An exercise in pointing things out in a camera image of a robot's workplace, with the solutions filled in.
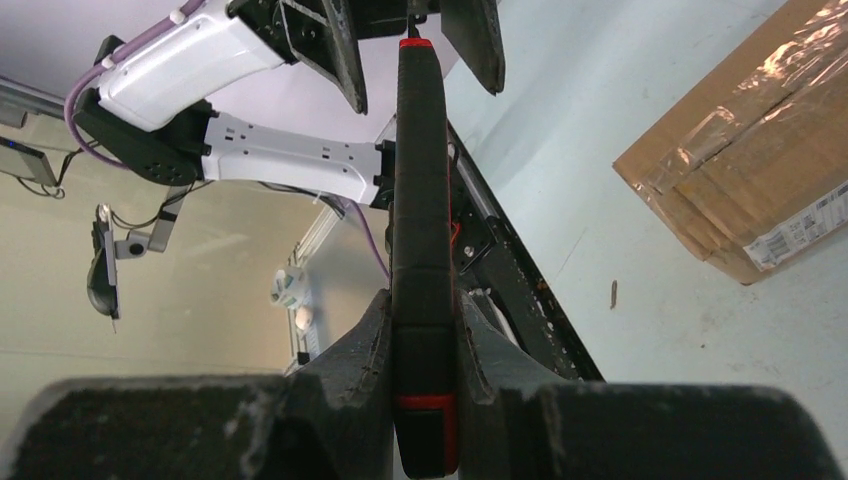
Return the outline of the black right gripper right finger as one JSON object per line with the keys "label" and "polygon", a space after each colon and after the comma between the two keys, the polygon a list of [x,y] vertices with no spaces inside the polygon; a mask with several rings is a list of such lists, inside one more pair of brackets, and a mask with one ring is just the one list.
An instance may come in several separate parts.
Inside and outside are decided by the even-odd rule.
{"label": "black right gripper right finger", "polygon": [[744,385],[567,380],[466,292],[458,326],[463,479],[840,479],[791,395]]}

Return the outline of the brown cardboard express box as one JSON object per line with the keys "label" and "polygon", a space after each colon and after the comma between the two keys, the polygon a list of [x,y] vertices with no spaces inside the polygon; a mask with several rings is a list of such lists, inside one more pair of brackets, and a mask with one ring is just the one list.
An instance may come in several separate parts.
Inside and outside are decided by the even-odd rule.
{"label": "brown cardboard express box", "polygon": [[743,285],[844,229],[846,3],[785,3],[613,167],[694,257]]}

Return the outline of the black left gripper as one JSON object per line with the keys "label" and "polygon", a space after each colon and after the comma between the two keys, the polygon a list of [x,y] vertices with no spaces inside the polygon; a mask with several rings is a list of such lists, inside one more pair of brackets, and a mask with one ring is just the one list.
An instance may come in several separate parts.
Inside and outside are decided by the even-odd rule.
{"label": "black left gripper", "polygon": [[232,61],[298,63],[322,75],[353,111],[368,113],[358,40],[396,36],[441,14],[441,30],[491,95],[503,92],[506,59],[495,0],[230,1]]}

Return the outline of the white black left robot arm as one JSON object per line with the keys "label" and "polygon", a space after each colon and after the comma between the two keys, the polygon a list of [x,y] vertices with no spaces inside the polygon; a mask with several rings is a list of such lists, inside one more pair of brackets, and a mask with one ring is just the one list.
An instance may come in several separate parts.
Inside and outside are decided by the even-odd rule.
{"label": "white black left robot arm", "polygon": [[[395,165],[447,152],[438,61],[417,26],[441,30],[491,94],[506,61],[493,1],[189,1],[130,41],[106,38],[73,86],[64,119],[80,147],[104,147],[169,187],[244,180],[340,196],[376,209],[394,197]],[[275,130],[216,110],[209,96],[253,74],[303,64],[368,110],[359,44],[395,37],[401,56],[395,147]]]}

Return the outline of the red black utility knife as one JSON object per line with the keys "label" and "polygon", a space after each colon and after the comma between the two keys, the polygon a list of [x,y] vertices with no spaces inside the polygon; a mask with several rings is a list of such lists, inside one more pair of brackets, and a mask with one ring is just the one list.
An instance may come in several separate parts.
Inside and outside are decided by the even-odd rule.
{"label": "red black utility knife", "polygon": [[399,42],[391,251],[392,400],[411,479],[458,467],[456,301],[441,66],[413,18]]}

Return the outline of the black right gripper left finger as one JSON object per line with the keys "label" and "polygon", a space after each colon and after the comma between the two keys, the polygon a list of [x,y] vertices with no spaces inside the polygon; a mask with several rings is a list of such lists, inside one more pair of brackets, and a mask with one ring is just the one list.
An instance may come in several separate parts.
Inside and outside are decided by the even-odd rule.
{"label": "black right gripper left finger", "polygon": [[55,382],[1,449],[5,479],[389,479],[389,294],[294,373]]}

